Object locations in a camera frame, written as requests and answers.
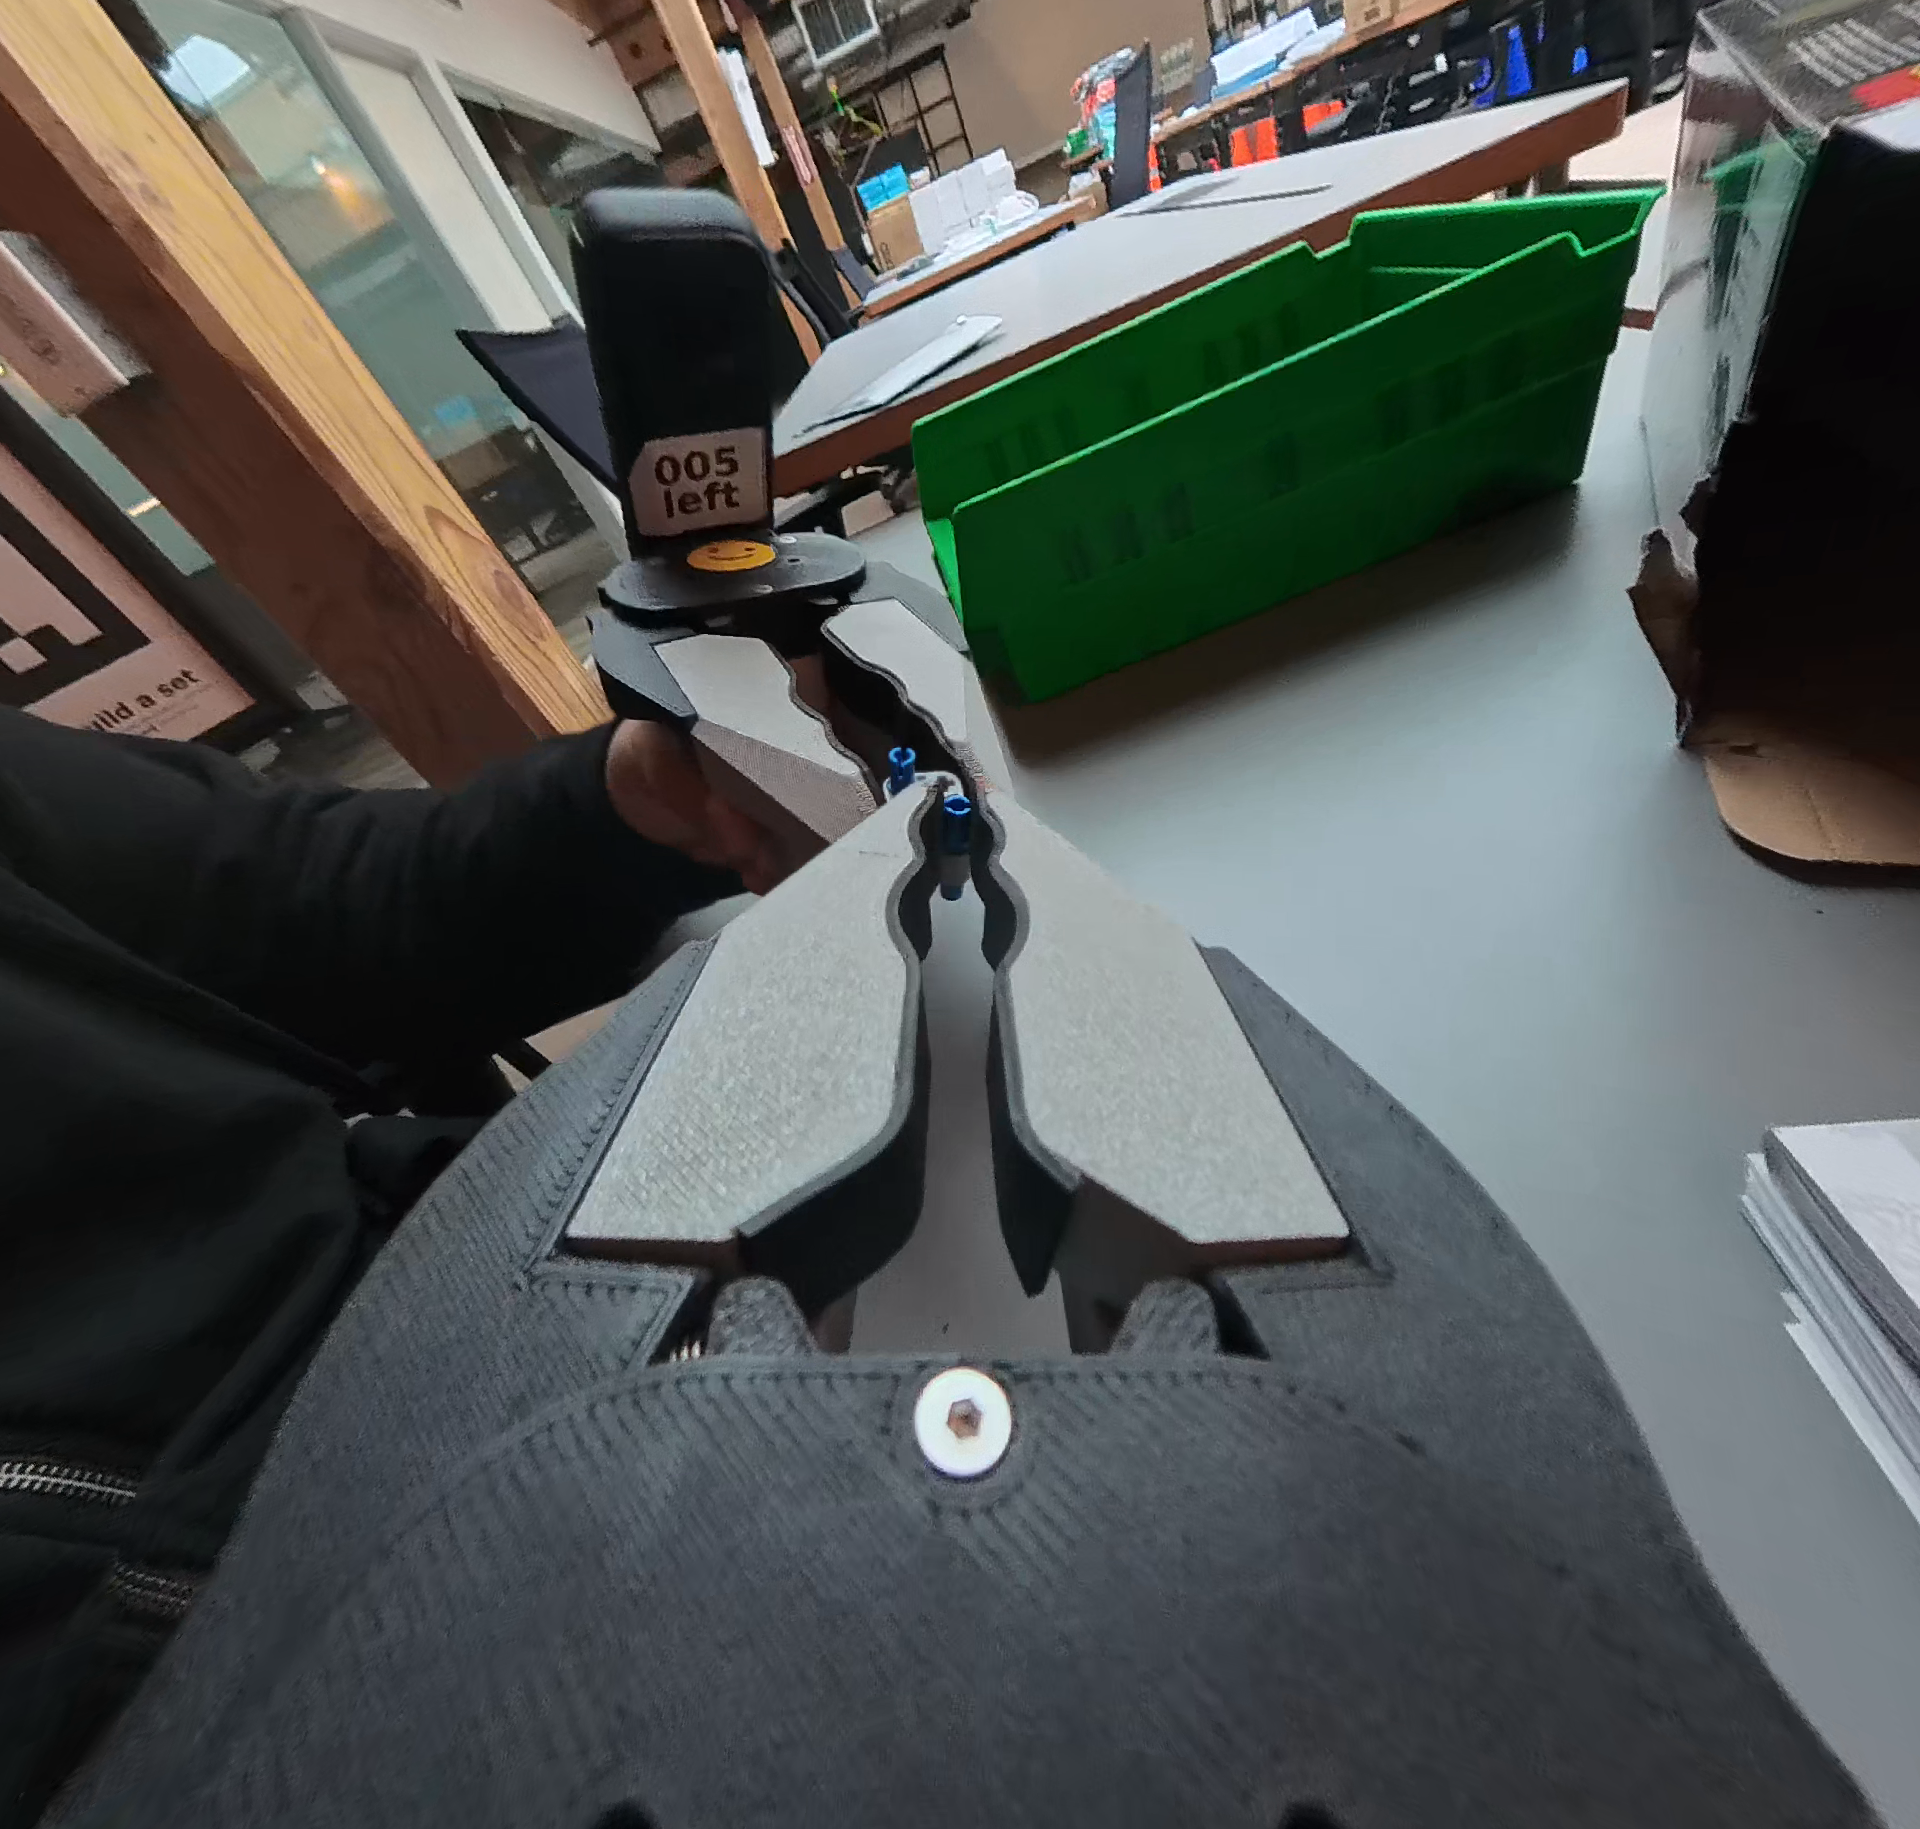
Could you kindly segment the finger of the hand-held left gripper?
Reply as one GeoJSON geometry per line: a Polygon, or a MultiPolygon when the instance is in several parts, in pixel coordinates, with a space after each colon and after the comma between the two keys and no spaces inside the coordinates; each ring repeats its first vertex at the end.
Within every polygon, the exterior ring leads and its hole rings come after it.
{"type": "Polygon", "coordinates": [[[775,651],[711,633],[654,648],[689,706],[707,783],[784,851],[826,851],[874,813],[861,763],[804,705],[775,651]]]}
{"type": "Polygon", "coordinates": [[[898,596],[855,600],[824,623],[827,680],[885,740],[912,748],[923,771],[977,787],[983,764],[971,728],[967,656],[898,596]]]}

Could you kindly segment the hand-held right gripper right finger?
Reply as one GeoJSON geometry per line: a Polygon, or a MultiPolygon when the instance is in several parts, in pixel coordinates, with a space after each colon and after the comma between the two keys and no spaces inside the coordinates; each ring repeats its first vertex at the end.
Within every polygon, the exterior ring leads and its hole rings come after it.
{"type": "Polygon", "coordinates": [[[1200,946],[1008,795],[980,805],[988,1119],[1019,1287],[1131,1297],[1352,1230],[1200,946]]]}

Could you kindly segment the grey flat sheet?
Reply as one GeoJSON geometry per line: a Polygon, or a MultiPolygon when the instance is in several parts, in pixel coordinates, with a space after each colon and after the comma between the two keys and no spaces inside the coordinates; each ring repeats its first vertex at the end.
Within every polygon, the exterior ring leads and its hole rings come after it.
{"type": "Polygon", "coordinates": [[[805,425],[796,425],[796,429],[797,433],[812,433],[872,416],[884,408],[889,408],[912,392],[929,385],[936,377],[941,377],[954,368],[958,363],[993,345],[1002,335],[1002,329],[1004,320],[999,316],[958,316],[937,337],[915,346],[900,363],[864,383],[849,396],[827,408],[826,415],[805,425]]]}

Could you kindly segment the dark cardboard set box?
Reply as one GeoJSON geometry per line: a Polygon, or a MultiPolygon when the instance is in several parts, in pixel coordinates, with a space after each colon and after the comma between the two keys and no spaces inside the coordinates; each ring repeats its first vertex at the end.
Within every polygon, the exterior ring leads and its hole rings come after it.
{"type": "Polygon", "coordinates": [[[1792,872],[1917,871],[1917,0],[1691,31],[1628,592],[1678,747],[1792,872]]]}

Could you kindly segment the black monitor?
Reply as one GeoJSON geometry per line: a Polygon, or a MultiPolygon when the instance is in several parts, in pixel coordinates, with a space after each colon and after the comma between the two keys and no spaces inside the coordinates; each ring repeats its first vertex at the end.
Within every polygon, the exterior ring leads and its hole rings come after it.
{"type": "Polygon", "coordinates": [[[1149,130],[1154,115],[1154,53],[1133,46],[1114,76],[1114,144],[1107,172],[1112,213],[1140,203],[1149,191],[1149,130]]]}

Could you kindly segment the person's left forearm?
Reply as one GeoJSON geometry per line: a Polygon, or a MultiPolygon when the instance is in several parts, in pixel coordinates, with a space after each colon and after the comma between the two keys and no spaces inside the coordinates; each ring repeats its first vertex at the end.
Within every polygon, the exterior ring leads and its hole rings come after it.
{"type": "Polygon", "coordinates": [[[162,977],[351,1069],[497,1051],[613,1001],[742,883],[615,813],[611,728],[451,790],[270,783],[3,712],[3,871],[162,977]]]}

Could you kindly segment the slanted wooden beam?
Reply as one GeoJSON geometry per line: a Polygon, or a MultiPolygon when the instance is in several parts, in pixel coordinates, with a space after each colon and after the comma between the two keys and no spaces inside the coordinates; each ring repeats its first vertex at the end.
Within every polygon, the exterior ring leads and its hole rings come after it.
{"type": "Polygon", "coordinates": [[[659,19],[664,36],[704,118],[707,138],[733,201],[770,251],[786,245],[786,221],[778,197],[757,160],[752,133],[733,103],[727,76],[717,61],[700,0],[648,0],[659,19]]]}

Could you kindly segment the stack of white boxes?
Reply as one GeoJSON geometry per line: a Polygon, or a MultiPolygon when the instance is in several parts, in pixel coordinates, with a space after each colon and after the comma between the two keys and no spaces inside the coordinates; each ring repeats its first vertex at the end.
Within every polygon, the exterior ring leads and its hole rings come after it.
{"type": "Polygon", "coordinates": [[[991,221],[1015,192],[1015,170],[999,153],[910,187],[906,201],[923,255],[941,252],[980,221],[991,221]]]}

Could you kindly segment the pink and black wall poster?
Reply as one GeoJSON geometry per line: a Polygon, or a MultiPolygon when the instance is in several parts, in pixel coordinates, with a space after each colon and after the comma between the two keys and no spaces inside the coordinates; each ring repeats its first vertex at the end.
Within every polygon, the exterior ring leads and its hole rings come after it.
{"type": "Polygon", "coordinates": [[[209,740],[254,692],[13,452],[2,452],[2,703],[68,728],[209,740]]]}

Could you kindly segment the stack of instruction booklets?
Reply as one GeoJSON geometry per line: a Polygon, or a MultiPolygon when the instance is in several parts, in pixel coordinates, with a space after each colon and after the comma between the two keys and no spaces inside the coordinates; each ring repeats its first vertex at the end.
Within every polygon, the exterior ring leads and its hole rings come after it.
{"type": "Polygon", "coordinates": [[[1771,1126],[1740,1212],[1783,1280],[1785,1332],[1917,1514],[1917,1120],[1771,1126]]]}

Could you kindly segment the thick wooden post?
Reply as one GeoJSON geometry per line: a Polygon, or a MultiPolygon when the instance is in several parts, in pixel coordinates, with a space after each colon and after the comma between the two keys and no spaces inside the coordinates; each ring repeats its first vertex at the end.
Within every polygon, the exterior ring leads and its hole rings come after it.
{"type": "Polygon", "coordinates": [[[418,775],[609,718],[97,0],[2,0],[2,177],[145,367],[84,425],[418,775]]]}

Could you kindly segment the dark flat sheet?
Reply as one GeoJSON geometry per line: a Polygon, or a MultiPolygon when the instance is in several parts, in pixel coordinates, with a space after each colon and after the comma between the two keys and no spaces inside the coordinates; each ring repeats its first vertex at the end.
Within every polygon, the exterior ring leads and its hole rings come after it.
{"type": "Polygon", "coordinates": [[[1235,183],[1231,172],[1212,172],[1203,179],[1188,179],[1177,184],[1162,187],[1137,203],[1126,204],[1114,214],[1140,221],[1166,213],[1191,213],[1208,208],[1263,206],[1271,203],[1290,203],[1318,197],[1329,191],[1329,184],[1286,184],[1256,187],[1235,183]]]}

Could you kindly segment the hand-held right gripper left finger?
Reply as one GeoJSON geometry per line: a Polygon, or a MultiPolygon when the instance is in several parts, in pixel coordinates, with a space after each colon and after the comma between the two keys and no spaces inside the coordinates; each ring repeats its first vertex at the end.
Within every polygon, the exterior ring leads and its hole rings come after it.
{"type": "Polygon", "coordinates": [[[933,783],[914,780],[688,969],[590,1159],[575,1256],[852,1301],[923,1208],[933,783]]]}

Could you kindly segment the person's left hand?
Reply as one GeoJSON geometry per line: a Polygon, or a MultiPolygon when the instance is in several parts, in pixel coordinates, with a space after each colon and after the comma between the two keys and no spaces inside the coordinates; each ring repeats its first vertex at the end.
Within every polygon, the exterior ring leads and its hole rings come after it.
{"type": "Polygon", "coordinates": [[[636,835],[732,872],[756,897],[831,844],[670,721],[615,717],[606,757],[611,809],[636,835]]]}

